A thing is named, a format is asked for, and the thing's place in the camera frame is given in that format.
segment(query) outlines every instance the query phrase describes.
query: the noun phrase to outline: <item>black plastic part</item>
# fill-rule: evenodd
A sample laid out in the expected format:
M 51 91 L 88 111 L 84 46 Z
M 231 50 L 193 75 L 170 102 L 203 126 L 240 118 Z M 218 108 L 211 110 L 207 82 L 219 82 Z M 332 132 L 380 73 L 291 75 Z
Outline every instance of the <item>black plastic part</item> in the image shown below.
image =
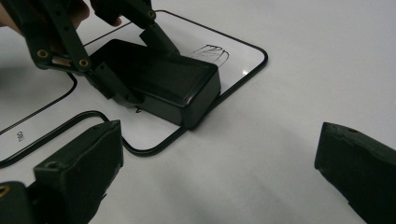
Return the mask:
M 152 8 L 151 0 L 142 0 L 146 5 Z
M 91 127 L 35 167 L 35 208 L 48 223 L 88 223 L 122 165 L 120 122 Z
M 1 4 L 25 37 L 30 55 L 36 66 L 44 68 L 46 64 L 51 63 L 52 54 L 50 43 L 45 38 L 41 20 L 38 18 L 37 14 L 27 6 L 28 1 L 2 0 Z M 40 50 L 44 50 L 42 52 L 47 52 L 47 57 L 39 57 L 37 53 Z
M 80 73 L 87 72 L 91 68 L 91 60 L 85 51 L 81 40 L 76 33 L 75 27 L 71 22 L 70 16 L 67 13 L 65 5 L 70 6 L 71 1 L 62 0 L 36 0 L 41 6 L 42 13 L 46 16 L 47 20 L 50 21 L 53 31 L 61 39 L 63 47 L 68 54 L 67 61 L 71 62 L 73 70 L 77 70 Z M 56 64 L 50 64 L 48 68 L 56 66 Z
M 138 107 L 188 129 L 219 96 L 219 69 L 213 63 L 116 39 L 91 58 L 93 67 L 105 62 L 120 83 L 142 99 Z
M 180 54 L 175 44 L 157 23 L 148 26 L 146 30 L 140 34 L 140 38 L 152 49 Z
M 95 14 L 109 24 L 114 24 L 119 15 L 146 29 L 154 23 L 155 12 L 143 0 L 97 0 Z
M 217 34 L 220 35 L 224 35 L 227 36 L 228 38 L 231 38 L 233 41 L 239 42 L 241 44 L 250 46 L 251 48 L 254 48 L 258 51 L 260 51 L 263 54 L 263 61 L 258 64 L 252 71 L 250 71 L 247 75 L 245 75 L 244 77 L 242 77 L 238 82 L 236 82 L 234 85 L 232 85 L 227 91 L 223 92 L 216 100 L 215 102 L 209 107 L 209 109 L 206 111 L 206 113 L 209 113 L 211 110 L 215 109 L 218 105 L 220 105 L 223 101 L 225 101 L 229 96 L 231 96 L 234 92 L 236 92 L 239 88 L 241 88 L 245 83 L 247 83 L 251 78 L 253 78 L 254 76 L 256 76 L 264 67 L 265 65 L 267 65 L 268 63 L 268 54 L 264 49 L 258 48 L 256 46 L 253 46 L 247 42 L 244 42 L 242 40 L 236 39 L 232 36 L 220 33 L 216 30 L 210 29 L 206 26 L 203 26 L 202 24 L 196 23 L 194 21 L 190 21 L 187 20 L 185 18 L 179 17 L 176 14 L 173 14 L 171 12 L 168 11 L 159 11 L 162 13 L 167 13 L 169 15 L 175 16 L 180 18 L 181 20 L 184 21 L 188 21 L 191 22 L 195 25 L 201 26 L 206 28 L 207 30 L 210 30 L 212 32 L 215 32 Z M 118 29 L 106 34 L 109 35 L 119 29 L 121 29 L 122 27 L 119 27 Z M 19 124 L 25 122 L 26 120 L 28 120 L 29 118 L 35 116 L 36 114 L 40 113 L 41 111 L 45 110 L 46 108 L 56 104 L 57 102 L 59 102 L 60 100 L 62 100 L 64 97 L 66 97 L 68 94 L 70 94 L 74 88 L 77 85 L 77 80 L 69 73 L 68 74 L 72 80 L 74 81 L 74 86 L 73 88 L 64 96 L 62 96 L 61 98 L 57 99 L 56 101 L 52 102 L 49 105 L 44 106 L 43 108 L 37 110 L 35 113 L 25 117 L 24 119 L 14 123 L 13 125 L 9 126 L 8 128 L 4 129 L 3 131 L 0 131 L 0 134 L 2 133 L 6 133 L 9 130 L 15 128 L 16 126 L 18 126 Z M 92 80 L 89 79 L 89 81 L 91 82 L 91 84 L 93 86 L 95 86 L 94 81 L 97 80 Z M 111 98 L 112 96 L 112 92 L 108 91 L 106 88 L 103 88 L 101 90 L 102 94 L 105 95 L 107 98 Z M 99 111 L 86 111 L 86 112 L 82 112 L 78 115 L 76 115 L 75 117 L 73 117 L 72 119 L 68 120 L 67 122 L 63 123 L 61 126 L 59 126 L 58 128 L 56 128 L 55 130 L 45 134 L 44 136 L 42 136 L 41 138 L 37 139 L 36 141 L 34 141 L 31 145 L 25 147 L 24 149 L 18 151 L 17 153 L 13 154 L 12 156 L 0 161 L 0 169 L 3 169 L 5 167 L 8 167 L 12 164 L 14 164 L 15 162 L 23 159 L 24 157 L 26 157 L 27 155 L 29 155 L 30 153 L 36 151 L 38 148 L 40 148 L 42 145 L 48 143 L 48 141 L 50 141 L 51 139 L 55 138 L 56 136 L 58 136 L 59 134 L 67 131 L 68 129 L 70 129 L 71 127 L 73 127 L 74 125 L 76 125 L 77 123 L 79 123 L 80 121 L 84 120 L 84 119 L 88 119 L 88 118 L 100 118 L 103 121 L 108 121 L 108 118 L 101 112 Z M 125 148 L 128 150 L 128 152 L 130 152 L 131 154 L 138 156 L 138 157 L 151 157 L 154 155 L 159 154 L 160 152 L 162 152 L 164 149 L 166 149 L 170 144 L 172 144 L 174 141 L 176 141 L 181 135 L 183 135 L 185 132 L 187 131 L 186 128 L 184 127 L 179 127 L 176 131 L 174 131 L 172 134 L 170 134 L 168 137 L 166 137 L 163 141 L 161 141 L 160 144 L 158 144 L 155 147 L 151 147 L 151 148 L 134 148 L 132 147 L 125 139 L 122 139 L 123 141 L 123 145 L 125 146 Z
M 27 189 L 22 183 L 0 183 L 0 223 L 37 224 Z
M 396 223 L 395 150 L 356 130 L 324 123 L 315 168 L 367 223 Z
M 113 98 L 118 104 L 127 107 L 143 102 L 142 97 L 138 97 L 138 95 L 129 90 L 106 63 L 101 63 L 96 67 L 94 76 L 111 92 L 111 97 L 107 99 Z

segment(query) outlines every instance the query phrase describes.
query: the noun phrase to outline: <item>white surface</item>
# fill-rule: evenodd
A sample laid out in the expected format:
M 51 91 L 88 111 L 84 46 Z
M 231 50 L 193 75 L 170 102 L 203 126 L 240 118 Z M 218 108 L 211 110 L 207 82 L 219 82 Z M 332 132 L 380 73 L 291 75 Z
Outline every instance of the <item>white surface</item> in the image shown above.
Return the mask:
M 91 223 L 363 223 L 314 169 L 314 158 L 323 121 L 396 148 L 396 2 L 153 5 L 262 47 L 270 60 L 160 155 L 125 153 Z M 58 144 L 1 170 L 0 180 L 30 184 L 33 166 Z
M 157 22 L 175 41 L 182 55 L 216 63 L 219 66 L 223 92 L 259 66 L 265 59 L 265 55 L 258 49 L 169 13 L 157 13 Z M 139 38 L 141 32 L 135 25 L 130 24 L 88 44 L 86 49 L 89 54 L 92 54 L 109 40 L 115 38 L 143 44 Z M 8 32 L 3 33 L 3 36 L 19 37 Z M 9 57 L 25 56 L 16 50 L 8 49 L 7 41 L 4 43 L 5 45 L 0 50 L 7 51 Z M 0 119 L 6 122 L 2 122 L 0 131 L 59 98 L 73 86 L 72 80 L 66 73 L 51 70 L 43 72 L 30 62 L 20 65 L 5 64 L 4 67 L 9 67 L 9 69 L 5 69 L 2 75 L 4 88 L 0 89 L 0 102 L 1 108 L 3 108 L 0 110 Z M 23 82 L 17 82 L 15 79 L 21 79 Z M 108 101 L 85 78 L 79 78 L 76 89 L 62 101 L 12 130 L 0 134 L 0 145 L 3 146 L 0 150 L 0 160 L 10 157 L 68 119 L 88 110 L 98 110 L 110 119 L 119 119 L 122 124 L 123 137 L 137 149 L 156 147 L 178 129 L 178 126 L 150 115 L 150 113 L 145 111 L 136 113 L 135 107 L 125 108 L 113 101 Z

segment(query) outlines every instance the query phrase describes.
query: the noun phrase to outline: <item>human hand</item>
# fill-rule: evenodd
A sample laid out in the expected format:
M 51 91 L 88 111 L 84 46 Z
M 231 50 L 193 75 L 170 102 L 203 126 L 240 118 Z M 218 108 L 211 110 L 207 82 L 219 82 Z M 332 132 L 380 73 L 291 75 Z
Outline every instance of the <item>human hand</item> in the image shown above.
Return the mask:
M 96 9 L 97 7 L 97 0 L 91 0 L 91 5 L 93 9 Z M 87 19 L 90 16 L 90 9 L 88 6 L 84 3 L 83 0 L 75 0 L 71 2 L 71 6 L 68 9 L 68 14 L 70 16 L 70 20 L 73 23 L 75 29 L 78 28 L 78 26 L 81 24 L 82 21 Z M 39 15 L 37 13 L 37 16 L 39 18 L 43 18 L 42 15 Z M 116 20 L 116 22 L 113 24 L 114 26 L 118 26 L 121 24 L 120 18 Z M 3 5 L 0 3 L 0 27 L 3 26 L 8 26 L 9 28 L 15 30 L 19 34 L 21 34 L 20 29 L 18 26 L 15 24 L 15 22 L 11 19 Z

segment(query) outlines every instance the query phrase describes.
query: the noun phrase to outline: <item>white table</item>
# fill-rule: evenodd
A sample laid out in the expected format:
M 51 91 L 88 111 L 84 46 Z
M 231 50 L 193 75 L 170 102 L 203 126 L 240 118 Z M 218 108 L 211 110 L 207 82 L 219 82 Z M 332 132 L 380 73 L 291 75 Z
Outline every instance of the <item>white table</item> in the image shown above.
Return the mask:
M 163 0 L 153 6 L 266 49 L 269 63 L 158 156 L 125 152 L 91 223 L 364 223 L 314 169 L 314 159 L 323 121 L 396 148 L 396 2 Z M 79 33 L 107 29 L 86 22 Z M 33 166 L 73 132 L 0 170 L 0 181 L 32 183 Z

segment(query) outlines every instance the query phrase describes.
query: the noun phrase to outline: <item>robotic arm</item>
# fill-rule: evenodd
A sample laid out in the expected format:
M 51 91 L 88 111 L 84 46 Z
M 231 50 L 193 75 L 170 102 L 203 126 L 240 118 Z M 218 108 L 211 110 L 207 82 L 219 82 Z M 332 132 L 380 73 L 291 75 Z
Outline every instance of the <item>robotic arm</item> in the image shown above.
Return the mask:
M 67 14 L 71 1 L 2 0 L 26 38 L 36 66 L 82 75 L 107 99 L 137 105 L 177 125 L 194 128 L 219 96 L 218 68 L 181 56 L 155 22 L 150 0 L 95 0 L 98 17 L 114 24 L 124 16 L 144 30 L 140 37 L 147 46 L 115 40 L 90 57 Z M 37 11 L 58 36 L 64 52 L 52 50 Z

